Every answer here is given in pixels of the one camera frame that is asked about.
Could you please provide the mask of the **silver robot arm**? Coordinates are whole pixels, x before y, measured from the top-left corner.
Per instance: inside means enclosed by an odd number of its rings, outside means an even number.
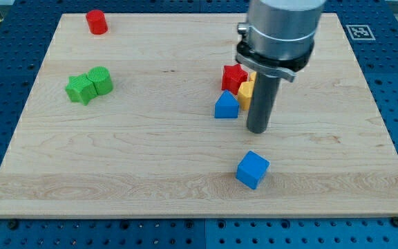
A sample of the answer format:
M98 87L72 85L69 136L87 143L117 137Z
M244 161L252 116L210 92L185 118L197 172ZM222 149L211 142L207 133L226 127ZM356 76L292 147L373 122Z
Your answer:
M309 61L325 0L251 0L237 25L236 61L293 82Z

